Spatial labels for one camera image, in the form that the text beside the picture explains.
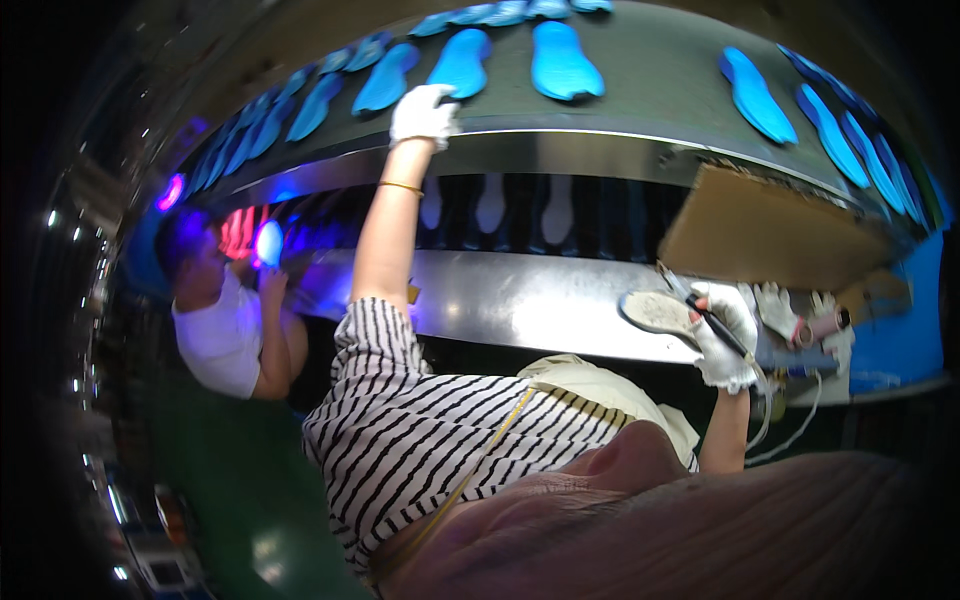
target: hair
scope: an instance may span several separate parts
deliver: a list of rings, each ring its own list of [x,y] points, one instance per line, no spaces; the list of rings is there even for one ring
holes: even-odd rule
[[[170,211],[160,223],[154,238],[154,252],[160,270],[171,285],[176,283],[183,261],[196,256],[204,246],[204,233],[210,222],[206,211],[182,206]]]

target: cardboard sheet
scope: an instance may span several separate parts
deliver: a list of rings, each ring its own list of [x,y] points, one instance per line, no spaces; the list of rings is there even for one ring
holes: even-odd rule
[[[893,248],[823,198],[705,164],[659,254],[685,275],[837,292],[888,263]]]

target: hand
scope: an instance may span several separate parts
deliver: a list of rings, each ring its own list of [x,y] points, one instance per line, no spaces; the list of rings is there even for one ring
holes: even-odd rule
[[[436,143],[436,152],[446,150],[446,139],[460,132],[453,113],[460,107],[457,103],[437,104],[443,96],[456,91],[446,84],[418,85],[411,89],[394,110],[390,126],[390,147],[411,137],[429,137]]]
[[[287,274],[280,269],[264,267],[260,269],[259,281],[261,309],[279,314],[287,293]]]
[[[836,310],[836,300],[830,292],[820,294],[813,292],[810,294],[813,302],[813,316],[821,317]],[[833,356],[837,361],[837,374],[843,374],[850,368],[850,359],[853,355],[853,341],[856,337],[853,334],[853,327],[847,325],[846,328],[831,333],[824,338],[824,352]]]
[[[780,334],[792,348],[804,320],[790,308],[790,293],[786,288],[781,290],[776,283],[767,281],[762,288],[754,284],[754,296],[760,311],[760,320]]]
[[[736,288],[705,281],[697,281],[690,287],[694,294],[700,296],[698,308],[715,314],[750,353],[756,352],[754,315]],[[732,396],[756,383],[753,368],[713,333],[703,317],[690,311],[690,321],[693,323],[693,337],[704,354],[693,364],[703,374],[704,383],[714,388],[724,388]]]

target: bangle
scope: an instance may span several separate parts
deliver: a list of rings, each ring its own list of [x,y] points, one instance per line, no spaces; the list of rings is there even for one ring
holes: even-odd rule
[[[413,185],[407,185],[406,183],[398,183],[396,181],[381,181],[377,185],[395,185],[396,187],[402,187],[403,189],[408,189],[411,192],[417,194],[418,198],[423,198],[423,192],[420,191],[420,188],[414,187]]]

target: white glove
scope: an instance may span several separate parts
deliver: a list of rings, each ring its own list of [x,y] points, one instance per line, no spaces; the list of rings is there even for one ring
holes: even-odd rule
[[[816,292],[810,294],[813,302],[813,316],[820,317],[836,310],[836,300],[830,292],[824,292],[821,296]],[[853,342],[856,336],[853,334],[853,326],[847,327],[831,333],[824,338],[824,352],[833,356],[837,361],[837,374],[843,374],[850,368],[850,359],[853,355]]]
[[[690,287],[694,294],[707,299],[707,310],[719,317],[751,354],[756,352],[754,315],[735,287],[705,281],[697,281]],[[718,338],[707,321],[698,316],[691,331],[704,354],[693,363],[703,374],[704,383],[726,388],[732,395],[756,383],[756,373],[747,361]]]
[[[447,84],[418,85],[400,98],[390,126],[390,147],[411,137],[431,137],[437,142],[436,152],[446,150],[446,139],[460,132],[460,126],[453,118],[460,105],[455,102],[437,104],[456,89]]]
[[[792,348],[804,320],[790,308],[790,293],[786,288],[781,290],[776,283],[767,281],[762,288],[754,284],[754,296],[756,307],[760,311],[760,320],[780,334]]]

